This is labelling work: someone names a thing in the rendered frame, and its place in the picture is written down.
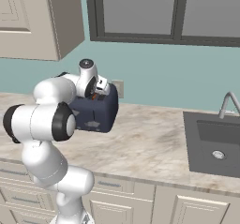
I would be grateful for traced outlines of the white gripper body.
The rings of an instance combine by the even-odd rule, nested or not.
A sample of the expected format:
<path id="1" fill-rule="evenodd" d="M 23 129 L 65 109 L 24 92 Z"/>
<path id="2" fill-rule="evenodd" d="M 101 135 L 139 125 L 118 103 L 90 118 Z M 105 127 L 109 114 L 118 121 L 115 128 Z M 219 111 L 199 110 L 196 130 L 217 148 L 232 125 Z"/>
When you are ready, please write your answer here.
<path id="1" fill-rule="evenodd" d="M 99 95 L 107 96 L 110 93 L 110 85 L 106 82 L 104 84 L 97 84 L 96 93 Z"/>

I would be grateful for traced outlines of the dark blue toaster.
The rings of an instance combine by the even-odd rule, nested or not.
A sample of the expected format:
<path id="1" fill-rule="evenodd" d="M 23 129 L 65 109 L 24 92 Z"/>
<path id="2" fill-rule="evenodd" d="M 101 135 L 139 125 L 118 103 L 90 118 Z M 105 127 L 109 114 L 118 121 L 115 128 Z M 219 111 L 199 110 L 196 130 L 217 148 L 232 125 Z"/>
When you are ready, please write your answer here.
<path id="1" fill-rule="evenodd" d="M 76 97 L 69 107 L 75 115 L 77 129 L 107 133 L 112 129 L 118 113 L 117 89 L 111 84 L 107 96 Z"/>

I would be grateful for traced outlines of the beige drawer front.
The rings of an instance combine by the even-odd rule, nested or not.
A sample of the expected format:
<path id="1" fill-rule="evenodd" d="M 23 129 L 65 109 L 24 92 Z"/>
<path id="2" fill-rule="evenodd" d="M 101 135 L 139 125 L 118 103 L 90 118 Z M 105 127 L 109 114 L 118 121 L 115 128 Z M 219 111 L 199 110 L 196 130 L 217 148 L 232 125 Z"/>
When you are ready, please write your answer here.
<path id="1" fill-rule="evenodd" d="M 22 165 L 11 162 L 0 161 L 0 177 L 32 183 L 31 173 Z"/>
<path id="2" fill-rule="evenodd" d="M 55 214 L 0 205 L 0 224 L 50 224 Z"/>
<path id="3" fill-rule="evenodd" d="M 47 190 L 28 186 L 0 184 L 0 195 L 5 204 L 15 204 L 45 211 L 55 211 L 52 194 Z"/>
<path id="4" fill-rule="evenodd" d="M 95 176 L 95 188 L 122 193 L 133 193 L 134 183 L 123 179 Z"/>

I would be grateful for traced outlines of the dark grey framed window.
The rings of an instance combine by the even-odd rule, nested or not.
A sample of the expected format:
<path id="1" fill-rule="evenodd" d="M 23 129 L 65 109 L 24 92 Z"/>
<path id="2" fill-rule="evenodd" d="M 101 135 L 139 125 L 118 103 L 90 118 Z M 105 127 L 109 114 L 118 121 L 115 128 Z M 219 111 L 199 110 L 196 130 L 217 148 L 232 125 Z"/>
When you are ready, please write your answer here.
<path id="1" fill-rule="evenodd" d="M 90 39 L 240 48 L 240 0 L 87 0 Z"/>

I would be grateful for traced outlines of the beige cupboard door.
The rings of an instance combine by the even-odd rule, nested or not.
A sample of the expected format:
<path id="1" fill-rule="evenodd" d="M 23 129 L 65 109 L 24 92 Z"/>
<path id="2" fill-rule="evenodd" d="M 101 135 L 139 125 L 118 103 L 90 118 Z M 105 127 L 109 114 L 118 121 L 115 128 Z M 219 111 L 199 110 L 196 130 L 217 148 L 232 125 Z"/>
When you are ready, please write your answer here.
<path id="1" fill-rule="evenodd" d="M 240 224 L 240 198 L 157 186 L 152 224 Z"/>
<path id="2" fill-rule="evenodd" d="M 151 224 L 153 202 L 92 191 L 82 198 L 96 224 Z"/>

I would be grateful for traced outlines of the dark grey sink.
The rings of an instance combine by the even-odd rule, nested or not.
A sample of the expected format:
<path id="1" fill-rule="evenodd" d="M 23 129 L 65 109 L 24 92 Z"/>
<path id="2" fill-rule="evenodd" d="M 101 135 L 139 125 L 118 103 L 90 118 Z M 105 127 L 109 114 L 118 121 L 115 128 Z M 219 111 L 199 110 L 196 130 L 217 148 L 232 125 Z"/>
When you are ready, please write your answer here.
<path id="1" fill-rule="evenodd" d="M 189 170 L 240 178 L 240 117 L 183 112 L 183 118 Z"/>

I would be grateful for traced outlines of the grey metal tap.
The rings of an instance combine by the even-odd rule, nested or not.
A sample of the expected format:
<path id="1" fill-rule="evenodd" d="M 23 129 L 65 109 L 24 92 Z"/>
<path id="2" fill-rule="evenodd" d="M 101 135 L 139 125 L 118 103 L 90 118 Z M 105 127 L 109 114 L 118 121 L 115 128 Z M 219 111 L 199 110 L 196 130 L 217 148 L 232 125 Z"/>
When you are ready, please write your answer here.
<path id="1" fill-rule="evenodd" d="M 235 96 L 235 94 L 233 92 L 228 92 L 223 99 L 221 109 L 219 110 L 219 113 L 218 113 L 218 117 L 220 119 L 223 119 L 225 116 L 225 111 L 227 109 L 229 99 L 232 100 L 234 107 L 238 110 L 238 113 L 240 114 L 240 102 L 238 101 L 237 97 Z"/>

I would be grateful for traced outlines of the beige wall outlet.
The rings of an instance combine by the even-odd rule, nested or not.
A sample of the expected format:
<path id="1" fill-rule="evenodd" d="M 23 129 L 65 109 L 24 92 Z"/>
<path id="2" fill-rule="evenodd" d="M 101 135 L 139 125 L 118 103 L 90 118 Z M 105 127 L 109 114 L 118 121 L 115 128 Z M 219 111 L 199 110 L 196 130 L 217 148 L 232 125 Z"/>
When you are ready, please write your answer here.
<path id="1" fill-rule="evenodd" d="M 115 85 L 117 92 L 118 92 L 118 96 L 120 98 L 124 97 L 124 82 L 121 80 L 112 80 L 112 84 Z"/>

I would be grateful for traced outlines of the beige wall cupboard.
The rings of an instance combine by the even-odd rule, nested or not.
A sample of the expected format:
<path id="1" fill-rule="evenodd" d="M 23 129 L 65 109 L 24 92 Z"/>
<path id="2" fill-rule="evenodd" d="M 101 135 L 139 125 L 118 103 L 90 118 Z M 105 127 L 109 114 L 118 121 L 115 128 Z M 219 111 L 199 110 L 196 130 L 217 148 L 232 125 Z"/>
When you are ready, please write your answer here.
<path id="1" fill-rule="evenodd" d="M 0 0 L 0 57 L 58 61 L 84 41 L 81 0 Z"/>

